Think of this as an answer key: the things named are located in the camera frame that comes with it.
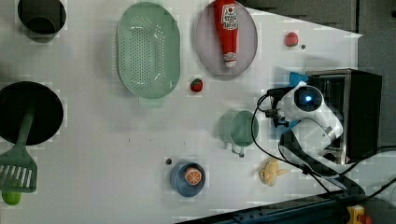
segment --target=small red object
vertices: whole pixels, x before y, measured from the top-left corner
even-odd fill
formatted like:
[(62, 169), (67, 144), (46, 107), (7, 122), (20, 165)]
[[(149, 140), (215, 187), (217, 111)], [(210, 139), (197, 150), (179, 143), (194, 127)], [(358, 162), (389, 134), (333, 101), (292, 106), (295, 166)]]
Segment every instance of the small red object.
[(200, 91), (204, 88), (204, 82), (203, 82), (201, 79), (196, 78), (196, 79), (190, 84), (190, 88), (191, 88), (191, 91), (200, 92)]
[(286, 41), (285, 41), (286, 46), (288, 47), (295, 47), (298, 45), (298, 36), (296, 33), (291, 32), (288, 35), (286, 35)]

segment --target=spatula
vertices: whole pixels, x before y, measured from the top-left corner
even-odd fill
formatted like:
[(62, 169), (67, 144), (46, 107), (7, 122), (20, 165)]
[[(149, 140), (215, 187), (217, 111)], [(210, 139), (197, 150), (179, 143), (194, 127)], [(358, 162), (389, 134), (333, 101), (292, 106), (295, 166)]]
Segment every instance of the spatula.
[(35, 106), (29, 103), (21, 123), (17, 143), (9, 151), (0, 155), (0, 190), (34, 192), (37, 179), (37, 165), (26, 150), (35, 117)]

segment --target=bottle label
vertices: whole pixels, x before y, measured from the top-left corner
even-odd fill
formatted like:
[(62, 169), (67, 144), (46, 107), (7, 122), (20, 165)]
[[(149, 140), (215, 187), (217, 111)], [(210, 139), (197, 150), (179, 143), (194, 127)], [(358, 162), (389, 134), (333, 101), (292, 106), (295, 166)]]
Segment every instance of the bottle label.
[(228, 52), (228, 53), (224, 54), (225, 62), (235, 61), (235, 60), (236, 60), (236, 53)]
[(234, 30), (238, 28), (238, 16), (236, 14), (235, 4), (224, 5), (221, 17), (221, 23), (224, 29)]

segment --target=blue bowl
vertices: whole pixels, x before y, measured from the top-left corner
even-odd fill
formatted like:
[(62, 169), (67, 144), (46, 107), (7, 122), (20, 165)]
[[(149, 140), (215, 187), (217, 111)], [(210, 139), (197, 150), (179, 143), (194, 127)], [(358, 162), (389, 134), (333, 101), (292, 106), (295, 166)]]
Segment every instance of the blue bowl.
[[(196, 168), (202, 173), (201, 182), (197, 185), (191, 185), (184, 178), (184, 173), (188, 168)], [(205, 171), (202, 166), (194, 162), (180, 163), (176, 165), (171, 172), (171, 185), (183, 197), (190, 198), (197, 195), (205, 185)]]

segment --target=black box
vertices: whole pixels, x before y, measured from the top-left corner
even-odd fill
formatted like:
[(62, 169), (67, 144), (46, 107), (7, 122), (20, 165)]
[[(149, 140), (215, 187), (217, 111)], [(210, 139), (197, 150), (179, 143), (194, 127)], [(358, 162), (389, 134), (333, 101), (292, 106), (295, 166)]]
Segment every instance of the black box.
[(327, 152), (341, 164), (373, 156), (377, 149), (382, 77), (353, 69), (306, 74), (308, 85), (317, 87), (342, 118), (344, 134)]

